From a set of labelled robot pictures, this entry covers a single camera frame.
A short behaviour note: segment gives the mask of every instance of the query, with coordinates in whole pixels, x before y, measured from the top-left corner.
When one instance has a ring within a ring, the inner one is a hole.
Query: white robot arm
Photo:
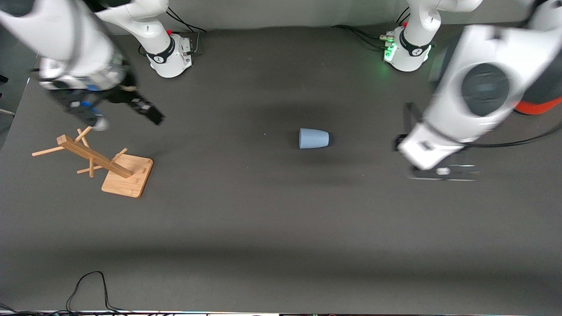
[[[432,169],[495,128],[561,53],[561,0],[541,4],[529,26],[467,26],[437,57],[433,99],[398,145],[415,167]]]
[[[162,23],[155,18],[166,12],[168,0],[119,0],[117,4],[115,7],[106,6],[103,10],[96,10],[96,15],[135,36],[146,50],[150,66],[158,75],[176,77],[192,66],[189,39],[177,34],[168,35]]]
[[[410,6],[407,27],[400,25],[387,32],[396,38],[384,60],[400,71],[414,71],[427,60],[430,43],[441,26],[438,10],[470,12],[483,0],[406,0]]]
[[[41,55],[39,83],[66,112],[104,130],[103,100],[127,103],[155,124],[164,116],[136,88],[131,67],[79,0],[0,0],[0,22]]]

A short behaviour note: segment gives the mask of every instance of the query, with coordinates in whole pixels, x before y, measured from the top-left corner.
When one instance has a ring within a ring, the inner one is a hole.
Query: power cord
[[[527,139],[522,139],[521,141],[515,141],[515,142],[508,142],[508,143],[496,143],[496,144],[480,144],[480,143],[462,143],[457,141],[456,139],[454,139],[453,137],[446,135],[444,133],[442,133],[439,129],[437,129],[435,126],[433,126],[432,124],[427,123],[426,121],[423,120],[422,114],[419,111],[419,109],[415,106],[415,104],[413,102],[408,102],[404,105],[405,107],[405,112],[410,113],[414,119],[416,120],[417,123],[423,123],[424,126],[426,126],[429,130],[431,130],[433,133],[439,135],[440,137],[443,137],[444,139],[453,142],[453,143],[457,143],[459,145],[463,145],[463,146],[467,146],[467,147],[474,147],[474,148],[503,148],[503,147],[513,147],[513,146],[520,146],[520,145],[525,145],[525,144],[529,144],[532,142],[536,142],[537,140],[541,139],[541,138],[545,138],[547,136],[550,136],[560,130],[562,130],[562,121],[558,124],[556,124],[553,128],[551,128],[550,130],[537,135],[535,137],[531,137],[531,138],[527,138]]]
[[[172,19],[176,20],[177,22],[180,22],[181,24],[187,26],[187,28],[190,29],[190,31],[191,31],[192,33],[195,32],[193,29],[201,30],[201,31],[203,31],[203,32],[205,32],[205,33],[207,32],[205,29],[198,28],[198,27],[193,26],[193,25],[191,25],[191,24],[187,24],[181,17],[179,17],[179,15],[178,15],[176,12],[174,12],[174,10],[172,10],[171,7],[168,7],[168,10],[170,10],[170,12],[166,11],[166,14],[168,14]]]
[[[115,313],[121,313],[118,310],[124,310],[122,308],[117,308],[114,306],[111,306],[111,304],[109,303],[109,295],[107,294],[107,284],[105,282],[105,276],[103,275],[103,272],[101,271],[92,271],[89,273],[86,273],[85,275],[83,275],[79,280],[78,283],[76,283],[76,287],[74,288],[74,292],[72,292],[72,294],[69,296],[69,298],[66,300],[66,310],[69,312],[72,312],[72,310],[70,309],[70,303],[72,302],[72,299],[74,298],[74,295],[76,295],[76,293],[78,292],[78,288],[80,287],[80,282],[82,282],[82,280],[94,273],[99,273],[99,275],[101,275],[102,277],[102,282],[103,282],[103,299],[104,299],[104,303],[105,303],[105,307]]]
[[[400,21],[400,18],[402,17],[402,15],[404,15],[404,13],[406,13],[406,11],[408,11],[410,7],[407,7],[404,9],[404,11],[402,11],[402,13],[400,13],[400,16],[396,19],[396,23],[398,23],[398,21]]]
[[[197,50],[199,49],[199,36],[201,35],[201,32],[197,32],[197,39],[195,40],[195,49],[193,49],[190,53],[191,54],[195,54],[197,52]]]
[[[406,21],[406,19],[409,18],[410,15],[411,15],[411,13],[408,13],[408,15],[406,15],[406,16],[402,19],[402,21],[400,21],[400,22],[398,23],[398,25],[402,25],[402,23],[404,23],[404,21]]]
[[[82,282],[82,280],[85,277],[87,277],[91,274],[95,274],[95,273],[98,273],[102,277],[103,296],[104,296],[104,301],[105,301],[105,307],[107,308],[107,310],[109,310],[111,312],[110,313],[109,312],[92,313],[92,312],[75,312],[75,311],[71,310],[70,309],[70,303],[72,302],[72,299],[74,298],[74,296],[78,292],[78,288],[80,287],[80,283]],[[103,275],[103,272],[101,272],[101,271],[92,271],[92,272],[89,272],[89,273],[86,273],[85,275],[83,275],[78,280],[78,282],[76,283],[76,287],[74,288],[74,292],[72,292],[72,294],[66,300],[66,306],[65,307],[66,307],[65,310],[58,310],[58,311],[52,312],[52,313],[36,312],[36,311],[28,311],[28,310],[18,312],[17,310],[9,307],[6,304],[0,303],[0,308],[13,312],[13,314],[10,314],[10,316],[82,316],[82,315],[117,315],[117,314],[118,315],[129,315],[129,314],[136,314],[134,312],[127,311],[127,310],[124,310],[122,308],[114,307],[109,303],[109,296],[107,294],[107,284],[106,284],[106,281],[105,281],[105,276]]]
[[[144,53],[141,52],[141,48],[144,49],[144,47],[142,47],[142,45],[139,45],[139,48],[137,50],[139,52],[139,55],[142,55],[142,56],[146,57],[146,51],[144,51]]]
[[[377,36],[377,35],[372,35],[372,34],[369,34],[369,33],[365,32],[365,31],[362,31],[362,30],[360,30],[360,29],[358,29],[358,28],[355,28],[355,27],[353,27],[353,26],[343,25],[343,24],[334,25],[333,28],[349,30],[349,31],[351,31],[352,33],[354,33],[355,35],[357,35],[357,37],[359,37],[359,39],[361,39],[361,40],[362,40],[363,42],[365,42],[367,45],[369,45],[369,46],[371,46],[371,47],[373,47],[373,48],[376,48],[376,49],[380,49],[380,50],[385,50],[385,49],[386,49],[385,46],[378,46],[378,45],[375,45],[375,44],[371,43],[371,42],[368,40],[368,38],[380,40],[380,39],[379,39],[379,36]]]

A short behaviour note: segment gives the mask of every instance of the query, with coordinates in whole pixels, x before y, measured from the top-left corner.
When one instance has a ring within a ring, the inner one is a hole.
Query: wooden stand
[[[94,177],[94,170],[105,168],[108,170],[102,191],[130,197],[140,197],[154,161],[149,158],[125,155],[127,148],[121,150],[113,159],[109,160],[97,151],[90,149],[85,136],[92,130],[87,127],[84,131],[78,129],[78,137],[72,139],[67,135],[57,137],[58,147],[34,152],[32,156],[40,156],[50,152],[68,150],[88,160],[89,167],[76,173],[88,173]]]

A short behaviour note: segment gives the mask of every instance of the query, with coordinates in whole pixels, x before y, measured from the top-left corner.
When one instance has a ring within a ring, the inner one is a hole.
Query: motion-blurred robot arm
[[[40,85],[65,111],[96,130],[103,100],[127,103],[155,124],[164,116],[137,92],[131,66],[80,0],[0,0],[0,22],[41,55]]]
[[[407,27],[387,32],[396,38],[384,60],[400,71],[414,71],[427,60],[430,43],[441,26],[439,11],[471,12],[483,0],[406,0],[410,6]]]
[[[505,120],[529,87],[548,72],[561,54],[562,1],[540,2],[528,29],[467,26],[437,57],[433,99],[398,144],[415,167],[433,169],[470,146]]]

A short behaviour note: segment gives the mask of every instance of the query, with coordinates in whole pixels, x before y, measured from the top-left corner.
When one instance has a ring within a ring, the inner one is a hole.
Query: dark gray tabletop
[[[118,41],[167,119],[102,105],[111,128],[88,141],[154,159],[145,192],[102,192],[106,172],[77,175],[87,162],[69,152],[31,157],[83,128],[32,80],[0,154],[0,301],[60,309],[102,270],[126,309],[562,314],[562,134],[473,150],[476,182],[410,180],[391,143],[402,104],[431,97],[429,65],[399,73],[340,29],[213,31],[163,79]],[[512,115],[482,142],[560,118]],[[298,150],[301,127],[334,146]],[[101,281],[75,302],[102,308]]]

